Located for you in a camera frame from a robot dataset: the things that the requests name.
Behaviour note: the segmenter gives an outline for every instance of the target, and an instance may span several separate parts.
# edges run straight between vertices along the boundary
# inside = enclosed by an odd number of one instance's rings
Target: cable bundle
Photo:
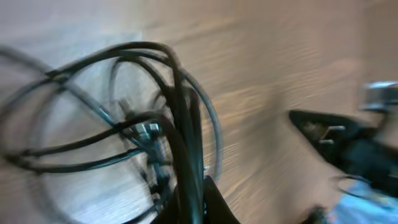
[[[154,166],[157,185],[151,186],[151,192],[160,194],[151,208],[127,223],[137,223],[150,213],[167,203],[170,198],[169,177],[162,172],[162,166],[173,165],[178,182],[178,194],[180,221],[182,223],[203,222],[203,147],[201,137],[201,119],[199,99],[205,105],[213,124],[216,141],[215,171],[213,177],[217,180],[220,175],[222,135],[218,118],[206,93],[198,82],[179,64],[172,50],[162,44],[152,42],[129,42],[97,52],[77,62],[73,62],[62,68],[52,70],[41,62],[9,49],[0,49],[0,56],[21,63],[43,74],[43,79],[25,86],[7,100],[0,111],[0,147],[5,160],[21,169],[41,173],[69,173],[98,169],[121,161],[125,161],[140,153],[146,153],[150,164]],[[126,120],[116,122],[112,111],[108,111],[101,103],[89,96],[71,80],[77,77],[86,67],[110,58],[116,58],[111,67],[109,76],[109,95],[113,97],[114,80],[118,66],[121,63],[134,63],[141,66],[156,82],[159,94],[153,99],[153,105],[162,96],[165,98],[165,106],[171,111],[169,119],[162,113],[146,111],[143,113],[130,113],[126,111]],[[159,62],[172,69],[174,85],[169,86],[158,71],[149,62]],[[41,110],[35,117],[29,137],[30,148],[21,153],[15,153],[12,147],[5,141],[5,125],[9,115],[25,102],[27,96],[39,88],[52,85],[55,90],[44,100]],[[87,108],[94,111],[100,118],[106,121],[111,128],[90,138],[71,142],[55,147],[40,147],[42,136],[40,130],[45,124],[43,114],[52,106],[54,101],[63,93],[69,92],[79,99]],[[140,125],[155,125],[158,128],[149,131],[149,139],[142,139],[134,134],[134,127]],[[35,160],[50,154],[57,154],[79,149],[94,144],[109,136],[118,134],[123,141],[131,141],[136,147],[127,149],[126,152],[98,161],[84,162],[69,165],[43,165]],[[169,143],[173,161],[166,161],[159,153],[160,138],[165,137]]]

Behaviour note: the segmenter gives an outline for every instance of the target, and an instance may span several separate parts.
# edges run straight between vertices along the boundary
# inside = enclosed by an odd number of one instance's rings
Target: black cable
[[[57,97],[57,95],[61,93],[60,90],[56,90],[53,94],[49,94],[48,97],[46,97],[46,99],[44,99],[44,103],[43,105],[41,105],[40,109],[37,110],[36,114],[34,115],[34,117],[36,117],[36,119],[34,120],[34,123],[31,125],[31,132],[34,132],[36,130],[40,130],[42,129],[42,126],[45,125],[44,123],[44,119],[47,115],[46,112],[49,112],[49,109],[52,107],[52,104],[49,103],[51,102],[51,100],[55,97]],[[33,145],[34,147],[40,147],[41,142],[42,142],[42,136],[36,136],[37,138],[31,138],[28,139],[29,141],[29,145]],[[110,165],[109,163],[105,163],[105,162],[97,162],[97,164],[101,165],[101,166],[108,166]],[[37,175],[37,178],[39,179],[41,177],[41,173],[38,173],[39,175]],[[45,192],[45,185],[43,183],[41,183],[41,180],[38,181],[38,187],[39,190],[41,190],[41,197],[44,197],[44,200],[46,200],[47,203],[52,203],[50,196],[48,194],[46,194]],[[160,199],[158,201],[156,201],[149,209],[147,209],[146,211],[142,212],[140,215],[138,215],[136,218],[134,218],[133,220],[130,220],[128,223],[137,223],[142,221],[146,216],[148,216],[150,213],[154,212],[157,210],[157,208],[159,208],[163,203],[165,203],[165,200],[167,199],[167,197],[171,194],[171,190],[170,189],[164,189],[165,192],[161,192],[160,194]],[[80,223],[76,220],[72,220],[71,218],[68,218],[62,211],[60,211],[55,204],[52,205],[51,208],[53,211],[56,211],[56,214],[52,214],[52,215],[58,215],[59,218],[61,218],[61,221],[66,221],[67,223]]]
[[[159,55],[148,50],[156,50],[165,54]],[[18,52],[13,52],[10,49],[0,49],[0,56],[7,57],[12,61],[19,64],[25,65],[26,67],[32,68],[38,73],[44,74],[47,78],[38,83],[31,84],[21,90],[18,94],[14,95],[8,103],[5,104],[3,110],[0,112],[0,143],[3,150],[2,156],[11,164],[18,166],[23,169],[33,170],[38,173],[41,172],[78,172],[90,169],[97,169],[104,166],[126,160],[140,152],[146,152],[151,156],[151,160],[159,165],[170,164],[167,161],[159,160],[157,157],[152,157],[150,147],[142,144],[137,139],[131,139],[126,135],[124,130],[135,124],[143,122],[157,123],[162,134],[165,135],[169,141],[170,149],[174,158],[174,168],[178,182],[178,199],[179,199],[179,210],[180,210],[180,222],[181,223],[201,223],[203,218],[203,205],[201,203],[203,198],[203,189],[201,187],[203,183],[203,152],[201,146],[201,124],[198,101],[195,99],[196,94],[201,98],[204,105],[208,110],[211,122],[213,123],[213,129],[216,139],[216,169],[215,178],[218,179],[220,174],[220,162],[221,162],[221,148],[222,148],[222,137],[220,124],[216,116],[213,105],[206,96],[206,93],[200,88],[192,76],[190,76],[184,69],[180,68],[179,62],[175,57],[174,53],[167,46],[162,44],[156,44],[152,42],[130,42],[122,45],[110,47],[108,49],[97,52],[90,55],[80,61],[73,62],[57,70],[49,71],[49,67],[41,62],[31,59],[25,55],[21,55]],[[149,75],[155,80],[160,88],[160,94],[166,99],[166,106],[170,108],[172,113],[173,124],[163,115],[153,112],[145,112],[137,114],[136,116],[128,119],[127,121],[115,123],[111,119],[111,114],[106,111],[96,100],[92,99],[83,90],[80,90],[76,85],[72,84],[72,80],[82,71],[101,60],[117,57],[116,63],[114,64],[112,73],[116,72],[119,63],[121,62],[132,62],[143,67]],[[149,58],[161,62],[169,66],[173,71],[174,87],[168,87],[163,79],[158,75],[158,72],[151,67],[141,57]],[[185,81],[193,87],[195,93],[185,86]],[[55,83],[59,86],[59,89],[55,91],[54,96],[50,96],[50,99],[56,98],[63,91],[69,91],[76,96],[82,103],[84,103],[89,109],[96,112],[97,115],[102,117],[112,128],[92,136],[88,139],[83,139],[77,142],[72,142],[62,146],[48,147],[44,149],[37,149],[33,147],[26,149],[22,154],[14,154],[5,144],[4,140],[4,122],[7,117],[22,103],[25,97],[35,91],[36,89]],[[185,96],[189,96],[191,105],[188,107]],[[71,151],[84,147],[90,144],[94,144],[110,135],[119,134],[121,137],[130,139],[135,145],[138,146],[136,149],[130,149],[127,152],[111,156],[109,158],[101,159],[93,162],[86,162],[81,164],[71,165],[57,165],[57,166],[42,166],[35,162],[32,162],[29,157],[39,157],[49,154],[55,154],[60,152]],[[148,214],[158,209],[159,206],[165,203],[167,198],[167,192],[165,190],[160,195],[158,200],[150,209],[139,215],[137,218],[129,221],[128,223],[136,223],[145,218]]]
[[[172,95],[171,92],[169,90],[169,88],[166,85],[165,80],[163,80],[163,78],[158,75],[159,72],[156,71],[156,69],[154,67],[152,67],[149,63],[147,63],[144,59],[141,59],[139,57],[119,57],[112,65],[111,67],[111,71],[110,71],[110,75],[109,75],[109,87],[108,87],[108,96],[109,96],[109,107],[110,107],[110,113],[113,115],[116,115],[116,108],[115,108],[115,102],[114,102],[114,86],[115,86],[115,81],[116,81],[116,75],[118,68],[120,67],[120,65],[123,62],[130,62],[130,63],[135,63],[139,66],[141,66],[156,82],[156,84],[158,84],[159,88],[160,88],[160,92],[164,93],[167,96],[168,102],[171,102],[172,99]],[[156,154],[156,152],[158,151],[158,143],[154,142],[153,146],[155,147],[153,150],[153,153]],[[161,154],[157,154],[155,157],[160,158],[160,159],[164,159],[161,157]],[[157,193],[161,194],[161,192],[165,191],[165,188],[167,188],[168,192],[171,192],[171,189],[168,185],[169,182],[169,177],[166,176],[165,172],[161,169],[160,164],[157,161],[154,161],[154,163],[152,164],[154,171],[155,171],[155,177],[156,177],[156,185],[151,185],[150,183],[147,182],[148,185],[150,185],[150,189],[156,189]],[[141,174],[141,177],[147,181],[146,176],[143,174],[143,170],[141,167],[138,168],[139,172]]]
[[[369,197],[364,197],[364,196],[356,195],[356,194],[353,194],[353,193],[351,193],[351,192],[349,192],[349,191],[347,191],[347,190],[344,190],[344,189],[342,189],[342,188],[340,187],[340,185],[339,185],[339,183],[340,183],[341,181],[344,181],[344,180],[357,180],[357,181],[360,181],[360,182],[364,182],[364,183],[366,183],[366,184],[369,184],[369,183],[370,183],[370,181],[368,181],[367,179],[365,179],[365,178],[363,178],[363,177],[361,177],[361,176],[355,176],[355,175],[341,175],[341,176],[337,176],[337,177],[332,177],[331,180],[336,182],[336,189],[337,189],[337,191],[339,191],[339,192],[341,192],[341,193],[343,193],[343,194],[350,195],[350,196],[356,197],[356,198],[361,198],[361,199],[364,199],[364,200],[372,200],[372,199],[369,198]]]

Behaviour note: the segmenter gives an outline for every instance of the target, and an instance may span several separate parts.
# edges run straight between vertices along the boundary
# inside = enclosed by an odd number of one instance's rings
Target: black object
[[[326,162],[348,174],[337,181],[366,181],[373,189],[398,197],[398,153],[374,140],[378,128],[312,111],[289,111],[289,119]]]
[[[310,210],[308,217],[300,224],[330,224],[330,222],[326,216],[325,208],[316,205]]]
[[[0,57],[5,57],[12,63],[23,65],[24,67],[33,69],[36,73],[42,74],[40,81],[27,85],[18,91],[7,100],[0,111],[1,156],[10,164],[38,174],[46,172],[79,172],[109,166],[144,152],[148,155],[148,164],[154,167],[157,174],[156,184],[150,186],[150,191],[153,194],[159,194],[160,198],[155,200],[151,208],[126,223],[140,222],[152,212],[159,212],[159,216],[154,220],[154,223],[218,223],[222,220],[237,223],[214,182],[209,177],[203,178],[203,148],[201,143],[199,100],[202,100],[208,110],[208,115],[213,125],[216,140],[214,177],[217,179],[220,174],[221,150],[223,145],[221,128],[215,109],[198,82],[180,66],[175,54],[169,47],[153,42],[129,42],[102,50],[87,58],[55,70],[9,48],[0,49]],[[71,82],[84,68],[109,58],[117,58],[111,69],[109,92],[112,92],[114,88],[113,80],[120,63],[129,62],[138,64],[159,86],[160,91],[154,98],[153,105],[156,104],[156,101],[160,97],[164,97],[166,103],[163,108],[170,110],[172,119],[168,119],[162,112],[147,111],[136,113],[132,111],[130,113],[128,108],[124,108],[127,112],[126,120],[115,121],[111,113],[104,106]],[[174,85],[169,86],[147,59],[170,67]],[[21,127],[21,129],[28,128],[30,136],[25,140],[30,148],[24,149],[19,153],[5,141],[6,125],[4,124],[9,116],[18,109],[19,105],[25,102],[27,95],[43,86],[52,86],[55,90],[46,97],[43,105],[40,106],[39,113],[35,114],[32,127]],[[111,128],[77,142],[43,148],[41,146],[41,134],[46,114],[51,110],[54,100],[66,91],[80,100],[86,108],[94,111]],[[143,126],[149,125],[149,127],[151,124],[155,124],[159,129],[149,131],[147,135],[149,137],[143,139],[141,133],[134,132],[134,127],[138,124]],[[118,134],[122,141],[131,141],[137,147],[126,149],[126,152],[116,156],[81,164],[44,165],[36,160],[49,154],[76,150],[114,134]],[[157,152],[156,142],[160,138],[168,140],[173,155],[173,162],[164,160]],[[169,188],[170,177],[162,172],[162,166],[169,165],[173,165],[177,176],[178,187],[174,190]],[[144,180],[147,178],[143,173],[141,177]]]

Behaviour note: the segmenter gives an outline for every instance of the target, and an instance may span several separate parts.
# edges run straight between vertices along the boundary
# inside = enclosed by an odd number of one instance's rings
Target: floor
[[[369,79],[364,76],[364,11],[379,1],[15,0],[1,4],[0,41],[53,67],[122,41],[172,46],[210,95],[220,117],[225,148],[218,187],[242,223],[296,223],[314,203],[332,207],[338,201],[340,195],[329,181],[338,172],[312,153],[287,121],[286,111],[305,108],[361,115],[359,88]],[[0,75],[2,98],[33,79],[16,68],[9,70],[12,76]],[[92,85],[92,80],[101,83],[101,70],[88,73],[91,76],[78,81],[100,99],[101,85]],[[123,78],[119,93],[142,106],[148,96],[144,89],[152,84],[143,75]],[[131,98],[136,93],[139,101]],[[47,144],[76,140],[106,127],[79,112],[67,96],[58,103],[62,107],[50,118]],[[205,134],[211,134],[208,128]],[[118,150],[115,142],[110,139],[44,162],[104,157]],[[44,196],[33,175],[4,162],[0,166],[1,223],[57,223],[61,216],[82,223],[121,223],[149,206],[138,176],[123,163],[43,176],[48,196],[64,213],[52,211],[56,217],[49,217],[38,205]]]

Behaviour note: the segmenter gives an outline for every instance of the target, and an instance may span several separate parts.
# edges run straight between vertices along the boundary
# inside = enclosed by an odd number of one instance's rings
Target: blue object
[[[349,191],[371,199],[365,200],[344,195],[328,214],[333,224],[398,223],[398,198],[380,194],[362,182],[355,183]]]

